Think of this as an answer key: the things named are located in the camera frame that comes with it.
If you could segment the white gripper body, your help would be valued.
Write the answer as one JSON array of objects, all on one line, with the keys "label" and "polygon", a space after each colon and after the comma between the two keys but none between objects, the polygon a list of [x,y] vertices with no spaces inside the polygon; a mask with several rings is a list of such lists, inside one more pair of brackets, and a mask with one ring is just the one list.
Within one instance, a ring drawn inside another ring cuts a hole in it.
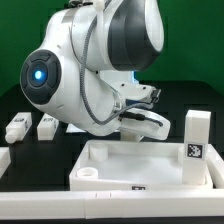
[{"label": "white gripper body", "polygon": [[157,140],[167,139],[171,126],[170,121],[152,111],[154,104],[159,100],[160,89],[150,85],[125,82],[116,82],[113,88],[120,93],[125,106],[135,103],[146,105],[146,107],[131,108],[120,115],[121,131]]}]

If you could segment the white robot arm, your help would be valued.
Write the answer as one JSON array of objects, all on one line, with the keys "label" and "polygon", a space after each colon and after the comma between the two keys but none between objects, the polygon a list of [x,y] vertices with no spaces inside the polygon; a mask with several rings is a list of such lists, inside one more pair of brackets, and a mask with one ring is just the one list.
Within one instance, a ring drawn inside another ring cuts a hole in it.
[{"label": "white robot arm", "polygon": [[158,0],[82,0],[51,17],[21,68],[21,89],[40,111],[95,136],[164,140],[170,122],[152,111],[160,90],[132,81],[163,44]]}]

